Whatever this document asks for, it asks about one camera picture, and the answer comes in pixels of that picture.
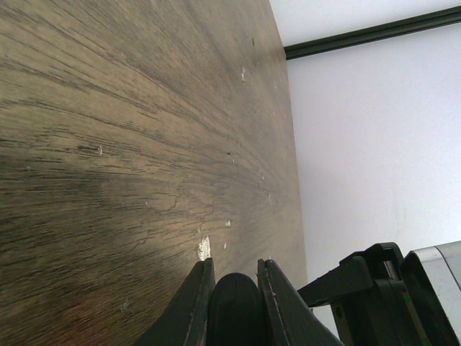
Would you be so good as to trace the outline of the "black remote control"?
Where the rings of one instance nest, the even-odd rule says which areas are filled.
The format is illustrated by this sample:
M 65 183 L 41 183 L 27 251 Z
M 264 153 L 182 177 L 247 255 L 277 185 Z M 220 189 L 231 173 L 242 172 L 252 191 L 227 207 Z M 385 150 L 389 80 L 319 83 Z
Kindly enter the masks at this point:
M 262 297 L 249 276 L 234 272 L 216 284 L 209 302 L 206 344 L 267 344 Z

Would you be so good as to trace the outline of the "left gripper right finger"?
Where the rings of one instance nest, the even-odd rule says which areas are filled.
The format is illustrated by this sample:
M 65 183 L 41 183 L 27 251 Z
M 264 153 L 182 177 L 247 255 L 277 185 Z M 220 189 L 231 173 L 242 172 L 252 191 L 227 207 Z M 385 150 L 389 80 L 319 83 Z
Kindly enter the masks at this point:
M 274 260 L 258 260 L 257 278 L 269 345 L 342 344 L 313 315 Z

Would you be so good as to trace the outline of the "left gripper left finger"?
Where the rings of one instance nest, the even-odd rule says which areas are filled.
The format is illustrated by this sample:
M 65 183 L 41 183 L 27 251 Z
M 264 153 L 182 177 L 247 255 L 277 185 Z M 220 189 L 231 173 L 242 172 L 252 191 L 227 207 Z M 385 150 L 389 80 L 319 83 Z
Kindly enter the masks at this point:
M 157 321 L 135 345 L 205 345 L 210 297 L 215 287 L 211 258 L 196 262 Z

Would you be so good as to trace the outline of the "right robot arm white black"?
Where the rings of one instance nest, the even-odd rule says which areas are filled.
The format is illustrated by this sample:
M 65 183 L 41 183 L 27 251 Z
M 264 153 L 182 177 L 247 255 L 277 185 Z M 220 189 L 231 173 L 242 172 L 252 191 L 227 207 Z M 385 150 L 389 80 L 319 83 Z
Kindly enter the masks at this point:
M 459 345 L 460 243 L 415 249 L 393 242 L 354 252 L 299 289 L 330 306 L 344 345 Z

